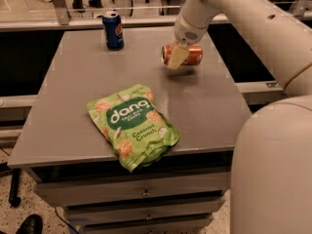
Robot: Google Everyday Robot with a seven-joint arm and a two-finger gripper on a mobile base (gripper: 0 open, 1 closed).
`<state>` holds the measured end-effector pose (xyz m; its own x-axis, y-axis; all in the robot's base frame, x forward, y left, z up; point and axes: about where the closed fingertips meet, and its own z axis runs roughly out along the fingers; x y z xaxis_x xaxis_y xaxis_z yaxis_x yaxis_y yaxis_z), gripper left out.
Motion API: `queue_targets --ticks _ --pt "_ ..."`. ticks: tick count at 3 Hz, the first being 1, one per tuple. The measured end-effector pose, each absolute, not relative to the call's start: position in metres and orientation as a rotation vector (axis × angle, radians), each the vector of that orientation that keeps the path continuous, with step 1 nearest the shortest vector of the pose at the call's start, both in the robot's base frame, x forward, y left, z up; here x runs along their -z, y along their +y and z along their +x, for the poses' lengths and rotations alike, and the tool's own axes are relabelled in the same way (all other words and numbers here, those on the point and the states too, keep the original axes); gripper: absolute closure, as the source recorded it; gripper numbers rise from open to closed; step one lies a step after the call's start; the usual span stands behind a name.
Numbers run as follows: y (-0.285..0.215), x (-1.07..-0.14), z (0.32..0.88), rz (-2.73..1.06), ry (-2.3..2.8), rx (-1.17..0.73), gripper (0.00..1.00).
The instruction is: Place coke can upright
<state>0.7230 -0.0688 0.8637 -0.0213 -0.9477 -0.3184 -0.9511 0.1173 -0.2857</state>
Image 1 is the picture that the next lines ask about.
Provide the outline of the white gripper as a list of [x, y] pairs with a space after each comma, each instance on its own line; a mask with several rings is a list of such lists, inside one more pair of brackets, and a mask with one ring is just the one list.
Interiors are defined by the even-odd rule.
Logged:
[[173, 42], [171, 56], [168, 61], [169, 69], [178, 69], [189, 55], [186, 44], [198, 43], [205, 33], [207, 26], [193, 26], [188, 23], [182, 15], [178, 15], [175, 21], [174, 36], [177, 42]]

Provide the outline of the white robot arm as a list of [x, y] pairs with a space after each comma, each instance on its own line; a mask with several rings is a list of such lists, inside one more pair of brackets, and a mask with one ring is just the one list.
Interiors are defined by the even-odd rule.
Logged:
[[178, 68], [224, 14], [270, 72], [248, 92], [285, 98], [252, 115], [237, 136], [231, 172], [231, 234], [312, 234], [312, 31], [267, 0], [186, 0], [169, 67]]

